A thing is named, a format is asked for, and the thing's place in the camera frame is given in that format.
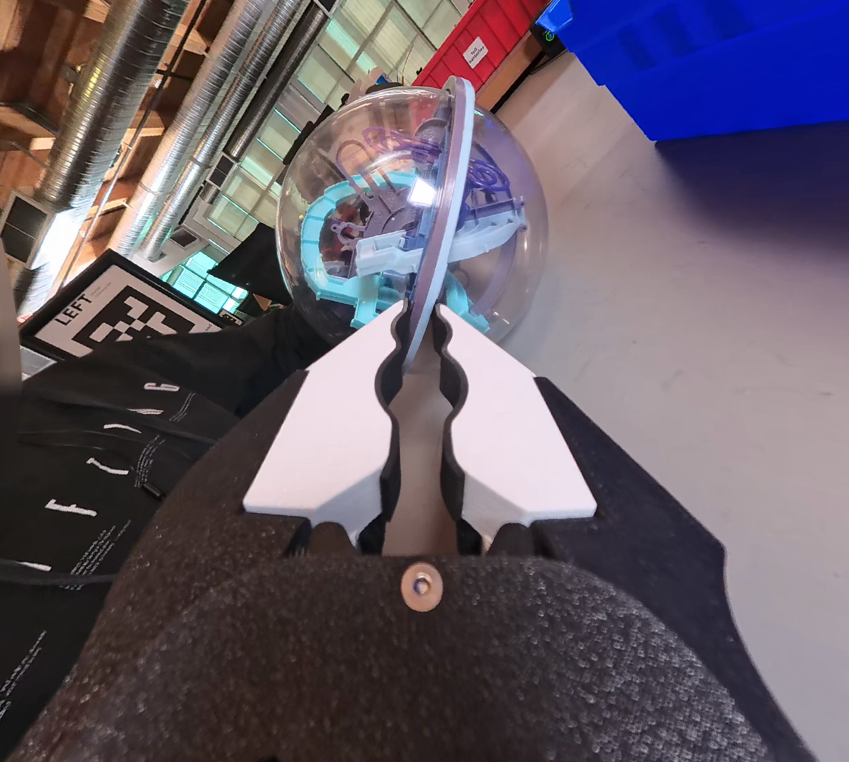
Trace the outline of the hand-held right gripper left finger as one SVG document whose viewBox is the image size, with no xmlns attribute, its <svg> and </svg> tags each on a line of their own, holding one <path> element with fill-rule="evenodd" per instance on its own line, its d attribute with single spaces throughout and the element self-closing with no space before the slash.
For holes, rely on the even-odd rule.
<svg viewBox="0 0 849 762">
<path fill-rule="evenodd" d="M 294 397 L 243 498 L 246 513 L 333 523 L 354 545 L 398 496 L 406 304 L 397 302 L 295 378 Z"/>
</svg>

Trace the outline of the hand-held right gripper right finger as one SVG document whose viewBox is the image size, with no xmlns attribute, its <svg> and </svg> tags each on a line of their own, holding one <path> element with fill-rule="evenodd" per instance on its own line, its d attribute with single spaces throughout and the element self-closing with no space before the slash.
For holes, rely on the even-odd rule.
<svg viewBox="0 0 849 762">
<path fill-rule="evenodd" d="M 505 526 L 594 517 L 598 504 L 536 375 L 445 304 L 432 316 L 440 356 L 442 500 L 459 544 Z"/>
</svg>

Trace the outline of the clear maze ball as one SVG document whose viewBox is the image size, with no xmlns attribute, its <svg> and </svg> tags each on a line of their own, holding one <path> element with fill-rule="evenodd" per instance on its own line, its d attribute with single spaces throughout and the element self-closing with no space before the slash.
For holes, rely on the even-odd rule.
<svg viewBox="0 0 849 762">
<path fill-rule="evenodd" d="M 409 304 L 411 363 L 441 303 L 500 343 L 525 318 L 547 254 L 543 184 L 471 82 L 380 87 L 317 125 L 286 169 L 284 284 L 337 345 Z"/>
</svg>

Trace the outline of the person's left forearm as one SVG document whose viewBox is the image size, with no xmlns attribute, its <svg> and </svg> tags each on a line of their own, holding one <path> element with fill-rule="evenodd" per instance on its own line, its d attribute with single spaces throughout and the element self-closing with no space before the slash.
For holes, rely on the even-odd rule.
<svg viewBox="0 0 849 762">
<path fill-rule="evenodd" d="M 289 306 L 219 332 L 133 341 L 128 354 L 133 364 L 164 382 L 186 387 L 241 418 L 333 348 Z"/>
</svg>

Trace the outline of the black fabric panel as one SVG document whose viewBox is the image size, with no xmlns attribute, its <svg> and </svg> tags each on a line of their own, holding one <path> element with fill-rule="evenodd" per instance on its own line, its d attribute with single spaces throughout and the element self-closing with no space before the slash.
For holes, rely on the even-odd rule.
<svg viewBox="0 0 849 762">
<path fill-rule="evenodd" d="M 209 279 L 223 280 L 271 303 L 291 304 L 291 295 L 284 284 L 279 264 L 275 231 L 258 224 L 238 247 L 214 268 Z"/>
</svg>

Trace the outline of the person's black clothing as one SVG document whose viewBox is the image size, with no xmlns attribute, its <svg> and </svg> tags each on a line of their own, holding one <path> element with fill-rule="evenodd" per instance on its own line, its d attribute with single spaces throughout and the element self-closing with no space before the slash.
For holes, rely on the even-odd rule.
<svg viewBox="0 0 849 762">
<path fill-rule="evenodd" d="M 235 421 L 199 385 L 93 355 L 24 383 L 18 471 L 2 467 L 2 758 L 78 661 L 161 503 Z"/>
</svg>

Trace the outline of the red plastic bin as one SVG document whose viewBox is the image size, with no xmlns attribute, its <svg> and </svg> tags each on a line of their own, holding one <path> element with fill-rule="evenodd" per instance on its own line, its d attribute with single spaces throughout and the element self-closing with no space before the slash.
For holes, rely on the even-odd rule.
<svg viewBox="0 0 849 762">
<path fill-rule="evenodd" d="M 450 77 L 463 77 L 480 90 L 550 1 L 474 0 L 413 86 L 442 88 Z"/>
</svg>

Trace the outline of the blue plastic tray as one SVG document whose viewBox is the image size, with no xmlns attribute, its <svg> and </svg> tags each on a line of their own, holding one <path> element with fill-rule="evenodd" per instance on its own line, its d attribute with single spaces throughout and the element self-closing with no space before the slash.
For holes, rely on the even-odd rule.
<svg viewBox="0 0 849 762">
<path fill-rule="evenodd" d="M 848 117 L 848 0 L 551 0 L 537 25 L 652 141 Z"/>
</svg>

